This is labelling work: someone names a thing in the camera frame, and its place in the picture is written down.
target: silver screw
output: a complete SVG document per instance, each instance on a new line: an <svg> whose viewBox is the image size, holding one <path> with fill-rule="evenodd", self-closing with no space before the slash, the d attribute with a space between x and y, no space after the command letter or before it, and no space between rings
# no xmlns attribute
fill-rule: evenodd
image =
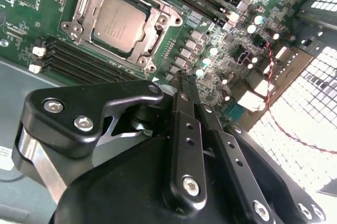
<svg viewBox="0 0 337 224"><path fill-rule="evenodd" d="M64 107L61 102L57 100L48 100L43 104L43 108L49 113L57 114L61 112Z"/></svg>
<svg viewBox="0 0 337 224"><path fill-rule="evenodd" d="M312 220L312 215L309 212L309 210L301 203L299 204L299 207L300 207L301 212L304 214L304 216L306 216L308 220Z"/></svg>
<svg viewBox="0 0 337 224"><path fill-rule="evenodd" d="M210 107L204 105L204 109L206 110L207 113L210 113L210 114L212 113L212 110Z"/></svg>
<svg viewBox="0 0 337 224"><path fill-rule="evenodd" d="M74 120L74 126L81 131L88 132L93 129L93 121L86 116L78 116Z"/></svg>
<svg viewBox="0 0 337 224"><path fill-rule="evenodd" d="M318 218L320 218L321 220L325 220L324 214L322 213L320 209L317 208L317 206L311 205L311 207L314 210L315 214L318 216Z"/></svg>
<svg viewBox="0 0 337 224"><path fill-rule="evenodd" d="M233 128L234 128L234 130L237 132L237 133L239 133L239 134L241 134L242 133L242 130L241 130L241 128L238 126L238 125L233 125Z"/></svg>
<svg viewBox="0 0 337 224"><path fill-rule="evenodd" d="M269 221L270 219L269 212L264 205L255 200L253 202L253 207L255 212L257 213L257 215L261 217L261 219L263 219L264 221Z"/></svg>
<svg viewBox="0 0 337 224"><path fill-rule="evenodd" d="M181 97L184 101L190 101L190 99L189 99L185 94L180 94L180 97Z"/></svg>
<svg viewBox="0 0 337 224"><path fill-rule="evenodd" d="M197 196L199 194L199 185L191 177L185 177L183 179L183 187L187 193L191 196Z"/></svg>
<svg viewBox="0 0 337 224"><path fill-rule="evenodd" d="M9 46L9 42L5 39L1 39L0 40L0 46L1 47L8 47Z"/></svg>
<svg viewBox="0 0 337 224"><path fill-rule="evenodd" d="M159 93L159 90L157 87L155 87L154 85L149 85L148 88L150 89L151 92L157 94Z"/></svg>

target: black metal bracket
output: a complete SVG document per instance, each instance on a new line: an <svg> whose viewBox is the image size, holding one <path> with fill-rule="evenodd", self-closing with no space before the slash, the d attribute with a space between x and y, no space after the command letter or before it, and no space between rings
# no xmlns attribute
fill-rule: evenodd
<svg viewBox="0 0 337 224"><path fill-rule="evenodd" d="M76 195L77 202L92 195L96 200L97 192L101 194L102 206L106 200L119 206L116 191L109 190L113 196L105 198L105 189L99 186L103 180L99 177L104 177L104 183L110 185L110 175L114 174L118 181L116 187L123 190L122 197L129 189L120 176L120 167L128 171L129 186L138 190L147 188L141 193L134 191L127 203L124 202L129 207L136 197L141 206L143 200L151 203L153 209L146 203L146 208L141 210L146 212L142 214L143 220L148 213L155 212L156 221L179 219L184 223L205 223L212 216L223 219L218 213L229 210L221 209L222 206L231 208L239 223L304 224L325 220L323 210L239 125L228 126L224 132L214 110L200 104L194 76L178 72L170 84L177 92L173 98L165 95L165 100L163 92L145 80L32 92L26 98L15 140L12 157L16 167L44 184L55 201L62 202L66 209ZM112 116L113 120L103 134L106 116ZM123 155L125 159L116 157L93 168L91 153L99 139L109 141L112 133L129 132L126 130L135 128L133 124L153 130L154 138L128 150ZM208 149L215 158L205 158L203 149ZM221 186L214 187L215 181ZM92 188L91 196L83 191L83 184L88 190ZM227 195L218 195L219 188ZM167 207L163 209L164 204L160 203L163 199L176 214ZM75 208L81 218L89 216L83 210L87 207ZM107 211L112 212L110 216L119 214L109 207Z"/></svg>
<svg viewBox="0 0 337 224"><path fill-rule="evenodd" d="M116 125L127 108L162 99L162 91L146 80L41 89L26 97L21 122L32 137L78 158L95 148L104 117L113 116Z"/></svg>
<svg viewBox="0 0 337 224"><path fill-rule="evenodd" d="M237 140L267 201L285 223L319 223L326 219L323 209L240 125L228 124L224 130Z"/></svg>
<svg viewBox="0 0 337 224"><path fill-rule="evenodd" d="M223 131L215 111L209 106L197 105L197 114L202 125L204 148L211 148L221 164L239 223L273 224L274 215L235 138Z"/></svg>
<svg viewBox="0 0 337 224"><path fill-rule="evenodd" d="M171 158L164 198L176 213L189 215L203 209L207 200L201 128L194 118L195 94L190 80L178 72L174 81L178 92L173 96Z"/></svg>

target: chip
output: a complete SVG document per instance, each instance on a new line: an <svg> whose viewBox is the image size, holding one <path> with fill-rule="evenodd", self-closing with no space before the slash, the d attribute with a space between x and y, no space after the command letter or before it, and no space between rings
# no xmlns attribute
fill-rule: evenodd
<svg viewBox="0 0 337 224"><path fill-rule="evenodd" d="M123 0L105 0L94 35L106 44L129 53L144 37L146 15Z"/></svg>

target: gray surface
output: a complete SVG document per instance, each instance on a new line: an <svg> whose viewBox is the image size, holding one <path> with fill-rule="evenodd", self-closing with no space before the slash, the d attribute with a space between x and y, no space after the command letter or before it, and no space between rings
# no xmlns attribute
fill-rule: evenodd
<svg viewBox="0 0 337 224"><path fill-rule="evenodd" d="M17 127L27 94L41 88L61 85L46 77L32 75L25 68L13 66L0 57L0 146L12 149ZM97 147L94 151L95 166L118 155L144 140L142 138L120 138ZM21 174L0 169L0 221L18 223L48 223L55 210L55 203L46 188L24 177L15 182L3 180L19 178Z"/></svg>

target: capacitor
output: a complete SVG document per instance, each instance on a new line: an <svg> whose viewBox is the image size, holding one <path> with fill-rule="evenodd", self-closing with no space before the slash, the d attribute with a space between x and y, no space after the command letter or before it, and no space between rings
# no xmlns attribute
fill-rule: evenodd
<svg viewBox="0 0 337 224"><path fill-rule="evenodd" d="M253 34L256 31L256 29L257 29L257 27L255 25L251 24L247 27L247 32L248 32L248 34Z"/></svg>
<svg viewBox="0 0 337 224"><path fill-rule="evenodd" d="M248 58L249 58L249 60L250 60L253 64L256 64L257 61L259 60L253 53L250 53L250 54L248 55Z"/></svg>
<svg viewBox="0 0 337 224"><path fill-rule="evenodd" d="M194 72L195 72L197 78L200 78L201 76L204 75L204 70L201 67L195 67Z"/></svg>
<svg viewBox="0 0 337 224"><path fill-rule="evenodd" d="M231 99L231 96L227 93L226 90L222 90L222 97L224 101L229 101Z"/></svg>
<svg viewBox="0 0 337 224"><path fill-rule="evenodd" d="M223 84L223 85L226 85L228 83L228 79L226 78L226 76L224 74L220 74L219 79L221 81L221 84Z"/></svg>
<svg viewBox="0 0 337 224"><path fill-rule="evenodd" d="M228 78L227 78L228 83L231 82L231 81L233 80L234 77L235 77L234 73L230 73L230 74L228 75Z"/></svg>
<svg viewBox="0 0 337 224"><path fill-rule="evenodd" d="M219 50L214 45L209 46L207 50L211 56L216 56L219 52Z"/></svg>
<svg viewBox="0 0 337 224"><path fill-rule="evenodd" d="M211 64L211 59L209 57L204 56L201 58L201 62L203 63L203 65L208 66Z"/></svg>
<svg viewBox="0 0 337 224"><path fill-rule="evenodd" d="M263 23L263 16L262 15L255 15L255 16L253 16L253 22L256 25L262 24Z"/></svg>
<svg viewBox="0 0 337 224"><path fill-rule="evenodd" d="M272 29L270 31L268 31L268 35L274 40L277 40L277 39L280 38L280 34L277 33L276 31L272 30Z"/></svg>
<svg viewBox="0 0 337 224"><path fill-rule="evenodd" d="M291 32L284 33L283 37L292 42L296 40L296 36Z"/></svg>
<svg viewBox="0 0 337 224"><path fill-rule="evenodd" d="M245 60L242 62L242 64L245 65L248 69L252 69L253 66L254 66L254 65L253 65L249 60L247 60L247 59L245 59Z"/></svg>

